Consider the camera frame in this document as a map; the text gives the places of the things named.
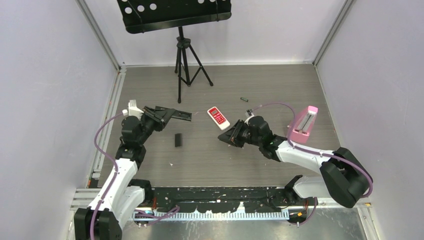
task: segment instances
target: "gray wall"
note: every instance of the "gray wall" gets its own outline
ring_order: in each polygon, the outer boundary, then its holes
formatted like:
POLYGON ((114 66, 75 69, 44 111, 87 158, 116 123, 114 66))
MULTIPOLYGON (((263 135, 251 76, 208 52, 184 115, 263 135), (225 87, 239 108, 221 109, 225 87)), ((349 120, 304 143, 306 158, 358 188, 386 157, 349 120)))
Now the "gray wall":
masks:
POLYGON ((424 2, 357 0, 318 65, 341 143, 372 174, 385 239, 423 239, 424 2))
POLYGON ((0 239, 59 240, 116 71, 76 2, 3 1, 0 239))

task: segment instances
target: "small black object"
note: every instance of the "small black object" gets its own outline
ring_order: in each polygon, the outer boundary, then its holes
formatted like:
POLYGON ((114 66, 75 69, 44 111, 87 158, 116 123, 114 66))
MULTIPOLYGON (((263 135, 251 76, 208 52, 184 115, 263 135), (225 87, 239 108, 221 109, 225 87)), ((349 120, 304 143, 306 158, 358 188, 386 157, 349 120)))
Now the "small black object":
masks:
POLYGON ((175 147, 181 147, 183 145, 183 134, 177 133, 175 134, 175 147))

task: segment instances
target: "cable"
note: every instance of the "cable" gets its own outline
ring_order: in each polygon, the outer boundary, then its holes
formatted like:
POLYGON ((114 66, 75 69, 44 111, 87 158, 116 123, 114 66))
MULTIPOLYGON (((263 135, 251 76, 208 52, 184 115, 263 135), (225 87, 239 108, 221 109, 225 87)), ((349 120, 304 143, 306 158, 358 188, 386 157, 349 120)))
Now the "cable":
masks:
POLYGON ((297 224, 294 224, 294 223, 292 223, 292 222, 288 222, 288 223, 290 223, 290 224, 293 224, 293 225, 299 225, 299 226, 302 226, 302 225, 304 225, 304 224, 306 224, 311 218, 312 218, 312 216, 315 214, 315 210, 317 209, 317 205, 318 205, 318 198, 315 196, 315 197, 313 197, 313 199, 314 199, 314 204, 313 204, 313 209, 312 209, 312 212, 310 213, 310 215, 305 219, 305 221, 303 221, 303 222, 299 222, 299 223, 297 223, 297 224))
POLYGON ((107 187, 106 187, 106 189, 104 190, 104 193, 103 193, 103 195, 100 197, 100 200, 98 201, 98 203, 97 203, 97 206, 95 206, 95 209, 94 209, 94 212, 93 212, 93 215, 92 215, 92 217, 91 217, 91 222, 90 222, 90 239, 91 240, 95 240, 95 237, 94 237, 94 225, 95 225, 95 220, 96 220, 96 215, 97 215, 97 212, 99 211, 99 208, 100 208, 100 205, 104 202, 104 199, 105 199, 105 197, 106 197, 106 194, 109 192, 109 190, 111 189, 111 187, 112 187, 112 184, 115 182, 115 179, 117 178, 117 175, 118 175, 118 164, 117 164, 117 162, 116 162, 116 160, 112 157, 112 156, 110 156, 109 154, 107 154, 105 151, 103 151, 100 147, 99 147, 99 145, 97 144, 97 138, 99 137, 99 134, 100 134, 100 132, 103 130, 103 128, 107 125, 107 124, 109 124, 110 122, 112 122, 114 119, 116 119, 117 117, 120 117, 120 116, 122 116, 122 115, 124 115, 123 113, 119 113, 119 114, 117 114, 117 115, 115 115, 115 116, 113 116, 113 117, 111 117, 111 118, 109 118, 107 121, 105 121, 104 122, 104 124, 97 130, 97 132, 95 133, 95 136, 94 136, 94 146, 95 146, 95 148, 99 151, 99 152, 101 152, 106 158, 108 158, 109 160, 111 160, 112 161, 112 163, 113 163, 113 166, 115 167, 115 173, 113 174, 113 177, 112 177, 112 179, 110 180, 110 182, 109 182, 109 185, 107 185, 107 187))
POLYGON ((173 209, 169 210, 163 216, 154 216, 154 215, 151 215, 151 214, 147 214, 143 210, 138 210, 138 209, 135 209, 134 211, 138 212, 136 214, 136 216, 138 216, 138 217, 146 217, 146 218, 156 219, 156 220, 154 220, 152 222, 149 222, 149 223, 147 223, 147 224, 144 225, 145 227, 147 227, 147 226, 151 226, 151 225, 159 222, 160 220, 167 219, 167 218, 170 218, 170 217, 174 216, 175 214, 177 214, 180 211, 180 207, 179 206, 175 206, 173 209))
MULTIPOLYGON (((271 102, 271 103, 268 103, 268 104, 265 104, 265 105, 259 105, 259 106, 255 107, 255 108, 253 108, 252 109, 252 112, 254 112, 255 110, 258 110, 258 109, 260 109, 262 107, 266 107, 266 106, 269 106, 269 105, 276 105, 276 104, 284 105, 284 106, 288 107, 291 110, 291 112, 293 113, 293 123, 296 122, 297 118, 296 118, 296 112, 295 112, 295 110, 288 103, 284 103, 284 102, 271 102)), ((297 150, 300 150, 300 151, 303 151, 305 153, 309 153, 309 154, 314 154, 314 155, 321 156, 321 153, 319 151, 313 151, 313 150, 305 149, 303 147, 299 147, 299 146, 293 144, 293 142, 291 141, 290 137, 292 135, 292 131, 293 131, 293 128, 294 127, 295 127, 295 124, 291 124, 290 128, 288 129, 288 133, 287 133, 288 144, 290 144, 290 146, 292 146, 293 148, 295 148, 297 150)), ((361 198, 366 198, 369 195, 371 195, 371 193, 373 192, 373 181, 371 180, 370 175, 368 173, 366 173, 362 168, 360 168, 358 165, 354 164, 353 162, 350 162, 350 161, 348 161, 348 160, 346 160, 346 159, 344 159, 342 157, 339 157, 339 156, 336 156, 336 155, 333 155, 333 154, 322 153, 322 156, 336 159, 336 160, 338 160, 340 162, 343 162, 345 164, 348 164, 349 166, 351 166, 354 169, 358 170, 362 175, 365 176, 366 180, 368 181, 368 186, 369 186, 368 192, 366 194, 362 195, 361 198)))

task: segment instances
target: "black music stand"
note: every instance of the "black music stand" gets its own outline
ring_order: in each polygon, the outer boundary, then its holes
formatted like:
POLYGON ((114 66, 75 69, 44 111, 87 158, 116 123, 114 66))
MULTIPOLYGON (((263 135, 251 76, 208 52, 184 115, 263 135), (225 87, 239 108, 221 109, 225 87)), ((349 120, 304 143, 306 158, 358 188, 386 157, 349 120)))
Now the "black music stand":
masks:
POLYGON ((213 86, 199 57, 184 37, 183 26, 218 22, 231 17, 231 0, 117 0, 122 13, 125 29, 130 34, 139 34, 161 29, 178 27, 179 37, 175 73, 178 73, 178 103, 181 103, 181 81, 187 86, 203 71, 209 84, 213 86), (190 80, 186 49, 190 48, 199 68, 190 80), (182 67, 185 79, 181 77, 182 67))

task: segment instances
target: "wood grain surface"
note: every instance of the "wood grain surface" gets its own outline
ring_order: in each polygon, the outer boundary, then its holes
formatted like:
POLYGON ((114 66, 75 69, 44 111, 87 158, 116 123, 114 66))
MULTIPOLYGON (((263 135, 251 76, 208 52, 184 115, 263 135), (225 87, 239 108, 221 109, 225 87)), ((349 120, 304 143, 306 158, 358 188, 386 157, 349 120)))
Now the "wood grain surface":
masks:
MULTIPOLYGON (((312 65, 225 65, 206 66, 214 86, 201 72, 191 87, 182 85, 182 103, 177 103, 178 78, 173 67, 129 68, 118 103, 118 111, 135 99, 139 108, 161 106, 193 113, 192 122, 171 119, 161 132, 154 132, 145 143, 147 153, 134 178, 150 180, 155 187, 189 186, 284 186, 294 176, 317 176, 290 163, 266 159, 258 147, 228 147, 218 140, 220 129, 207 110, 219 108, 235 124, 245 112, 260 104, 281 101, 296 111, 308 105, 318 107, 318 115, 307 146, 336 150, 339 141, 334 132, 324 94, 312 65), (175 134, 182 134, 182 147, 175 148, 175 134)), ((190 67, 191 76, 197 68, 190 67)), ((281 136, 287 133, 291 111, 270 106, 255 112, 281 136)), ((121 119, 115 120, 107 147, 112 156, 119 146, 121 119)), ((106 181, 112 164, 105 159, 99 186, 106 181)))

